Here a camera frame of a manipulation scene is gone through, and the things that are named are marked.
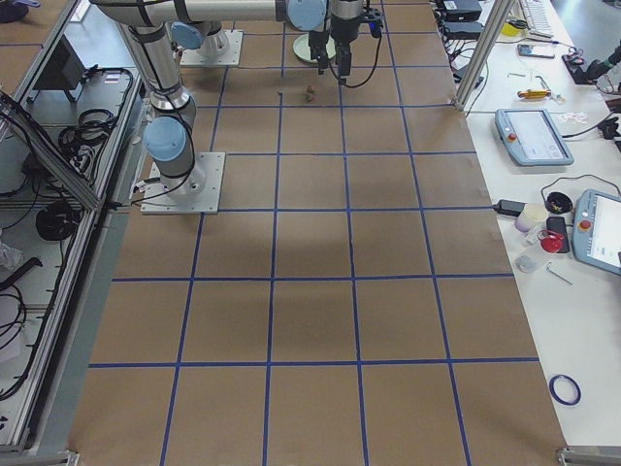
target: white table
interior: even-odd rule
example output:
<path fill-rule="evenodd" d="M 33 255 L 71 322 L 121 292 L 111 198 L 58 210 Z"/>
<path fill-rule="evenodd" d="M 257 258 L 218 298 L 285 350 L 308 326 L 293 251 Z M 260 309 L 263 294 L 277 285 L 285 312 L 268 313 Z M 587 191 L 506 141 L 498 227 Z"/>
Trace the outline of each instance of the white table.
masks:
<path fill-rule="evenodd" d="M 570 44 L 565 27 L 547 0 L 546 3 L 548 21 L 558 31 L 554 39 Z M 564 176 L 590 173 L 621 184 L 621 152 L 597 131 L 568 142 L 575 162 L 567 167 L 519 167 L 499 140 L 494 112 L 500 108 L 545 108 L 553 114 L 562 134 L 586 129 L 608 114 L 595 87 L 573 84 L 560 57 L 567 47 L 556 48 L 557 56 L 550 60 L 519 57 L 515 44 L 497 44 L 488 59 L 490 81 L 476 100 L 468 125 L 494 202 L 542 202 L 539 190 Z M 552 100 L 519 101 L 517 90 L 541 88 L 536 75 L 542 75 L 555 93 L 562 94 L 567 99 L 565 104 Z M 466 109 L 477 94 L 478 91 L 473 93 Z M 588 124 L 559 121 L 565 113 L 579 112 L 587 114 Z M 610 186 L 592 179 L 558 182 L 546 192 L 565 192 L 575 202 L 590 187 L 614 193 Z M 514 228 L 513 220 L 498 217 L 511 262 L 525 249 L 523 236 Z M 544 268 L 532 274 L 513 269 L 546 378 L 566 374 L 582 390 L 582 400 L 574 407 L 553 402 L 566 441 L 570 446 L 621 446 L 621 277 L 577 262 L 570 254 L 558 254 L 552 267 L 573 285 Z"/>

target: blue ring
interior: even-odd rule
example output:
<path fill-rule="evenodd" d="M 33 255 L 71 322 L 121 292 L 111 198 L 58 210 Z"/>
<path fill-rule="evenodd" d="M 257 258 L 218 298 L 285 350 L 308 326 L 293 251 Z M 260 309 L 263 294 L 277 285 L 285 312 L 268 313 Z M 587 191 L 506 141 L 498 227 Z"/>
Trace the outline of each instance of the blue ring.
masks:
<path fill-rule="evenodd" d="M 571 401 L 567 401 L 561 398 L 556 392 L 556 390 L 554 389 L 554 384 L 556 383 L 556 381 L 560 379 L 566 380 L 573 385 L 573 388 L 575 389 L 575 398 L 572 399 Z M 550 387 L 550 394 L 552 395 L 552 398 L 554 398 L 556 401 L 558 401 L 562 405 L 575 406 L 580 402 L 580 399 L 582 398 L 582 392 L 580 391 L 580 387 L 578 386 L 578 383 L 574 379 L 572 379 L 570 376 L 566 376 L 565 374 L 559 374 L 558 376 L 554 376 L 552 379 L 550 379 L 550 383 L 548 384 L 548 386 Z"/>

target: plastic cup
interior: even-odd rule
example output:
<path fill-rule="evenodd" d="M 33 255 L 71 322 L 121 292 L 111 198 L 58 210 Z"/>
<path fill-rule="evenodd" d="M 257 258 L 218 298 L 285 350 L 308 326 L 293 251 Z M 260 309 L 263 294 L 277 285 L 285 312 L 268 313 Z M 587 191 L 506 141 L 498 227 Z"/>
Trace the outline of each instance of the plastic cup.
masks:
<path fill-rule="evenodd" d="M 528 233 L 533 228 L 543 225 L 547 220 L 547 215 L 547 209 L 542 204 L 526 204 L 515 220 L 515 228 L 522 233 Z"/>

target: blue joint cap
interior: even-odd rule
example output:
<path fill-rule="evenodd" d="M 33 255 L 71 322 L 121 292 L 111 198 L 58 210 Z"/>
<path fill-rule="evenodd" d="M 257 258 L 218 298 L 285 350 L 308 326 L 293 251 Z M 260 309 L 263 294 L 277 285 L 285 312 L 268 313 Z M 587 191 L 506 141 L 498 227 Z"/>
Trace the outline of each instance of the blue joint cap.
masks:
<path fill-rule="evenodd" d="M 143 134 L 148 153 L 160 162 L 175 160 L 183 152 L 185 128 L 170 116 L 160 116 L 147 125 Z"/>
<path fill-rule="evenodd" d="M 303 31 L 312 31 L 321 24 L 326 16 L 325 0 L 289 0 L 287 16 L 295 27 Z"/>
<path fill-rule="evenodd" d="M 186 49 L 196 50 L 203 46 L 203 34 L 190 24 L 175 21 L 171 26 L 173 40 Z"/>

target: white keyboard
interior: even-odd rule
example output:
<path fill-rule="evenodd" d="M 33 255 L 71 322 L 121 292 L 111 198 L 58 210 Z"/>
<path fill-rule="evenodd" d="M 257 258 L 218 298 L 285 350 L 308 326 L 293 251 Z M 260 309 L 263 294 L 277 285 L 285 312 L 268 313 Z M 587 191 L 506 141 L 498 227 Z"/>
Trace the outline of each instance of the white keyboard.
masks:
<path fill-rule="evenodd" d="M 530 34 L 547 38 L 554 36 L 554 31 L 545 17 L 545 6 L 541 0 L 520 0 L 520 6 Z"/>

